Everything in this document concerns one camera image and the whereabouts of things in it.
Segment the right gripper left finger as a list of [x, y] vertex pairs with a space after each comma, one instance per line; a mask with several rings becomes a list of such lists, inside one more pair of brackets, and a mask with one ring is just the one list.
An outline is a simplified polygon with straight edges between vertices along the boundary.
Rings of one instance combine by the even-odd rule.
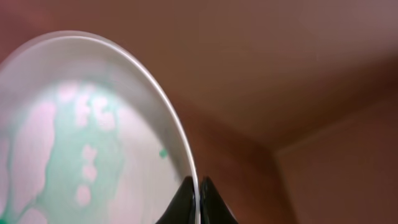
[[195, 209], [193, 179], [186, 176], [166, 211], [155, 224], [195, 224]]

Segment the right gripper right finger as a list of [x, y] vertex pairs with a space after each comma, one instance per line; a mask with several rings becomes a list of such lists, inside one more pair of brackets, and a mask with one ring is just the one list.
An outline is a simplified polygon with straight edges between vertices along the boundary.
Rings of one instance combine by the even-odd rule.
[[209, 177], [200, 186], [200, 212], [201, 224], [238, 224]]

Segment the white plate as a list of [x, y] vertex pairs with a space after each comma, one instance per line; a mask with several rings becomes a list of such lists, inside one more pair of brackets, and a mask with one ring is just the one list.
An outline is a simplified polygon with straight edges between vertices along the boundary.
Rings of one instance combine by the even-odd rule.
[[149, 71], [98, 35], [38, 36], [1, 64], [1, 222], [156, 223], [198, 179]]

